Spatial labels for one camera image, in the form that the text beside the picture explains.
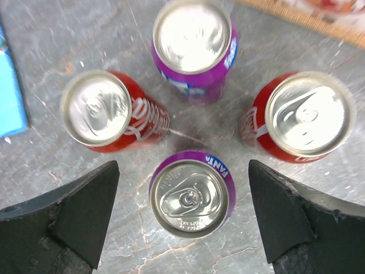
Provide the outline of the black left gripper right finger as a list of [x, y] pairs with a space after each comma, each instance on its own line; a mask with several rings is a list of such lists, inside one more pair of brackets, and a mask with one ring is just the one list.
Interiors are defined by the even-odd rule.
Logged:
[[364, 206], [251, 160], [249, 184], [275, 273], [364, 273]]

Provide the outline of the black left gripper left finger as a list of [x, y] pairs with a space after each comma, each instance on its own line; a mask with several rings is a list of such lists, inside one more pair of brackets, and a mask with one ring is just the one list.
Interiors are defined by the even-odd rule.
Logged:
[[1, 209], [1, 273], [92, 273], [119, 182], [117, 161]]

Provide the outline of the red Coke can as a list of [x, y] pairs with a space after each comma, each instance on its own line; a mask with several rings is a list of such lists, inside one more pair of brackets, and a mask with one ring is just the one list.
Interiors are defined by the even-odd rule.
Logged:
[[60, 98], [60, 116], [73, 139], [101, 153], [155, 145], [171, 121], [163, 104], [128, 75], [111, 70], [72, 78]]
[[319, 71], [293, 71], [261, 88], [238, 128], [241, 140], [256, 151], [304, 164], [340, 147], [355, 121], [355, 101], [343, 82]]

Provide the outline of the purple Fanta can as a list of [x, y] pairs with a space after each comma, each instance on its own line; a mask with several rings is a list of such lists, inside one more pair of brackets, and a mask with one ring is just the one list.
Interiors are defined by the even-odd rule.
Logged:
[[230, 218], [236, 203], [233, 177], [215, 152], [185, 150], [163, 160], [149, 184], [159, 224], [186, 239], [206, 237]]
[[238, 42], [219, 1], [169, 1], [155, 19], [151, 53], [162, 77], [187, 101], [209, 105], [221, 97]]

